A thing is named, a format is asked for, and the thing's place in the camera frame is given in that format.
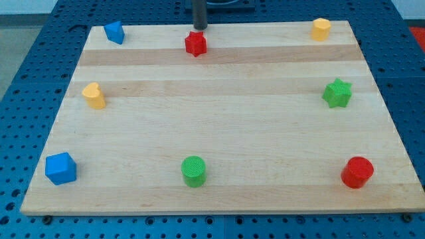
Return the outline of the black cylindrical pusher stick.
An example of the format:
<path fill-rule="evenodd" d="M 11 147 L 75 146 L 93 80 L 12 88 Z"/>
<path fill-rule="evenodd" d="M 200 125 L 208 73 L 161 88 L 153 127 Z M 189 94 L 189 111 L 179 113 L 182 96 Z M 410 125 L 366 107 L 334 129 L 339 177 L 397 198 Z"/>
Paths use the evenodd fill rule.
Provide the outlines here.
<path fill-rule="evenodd" d="M 207 1 L 191 0 L 193 27 L 196 30 L 204 30 L 207 28 Z"/>

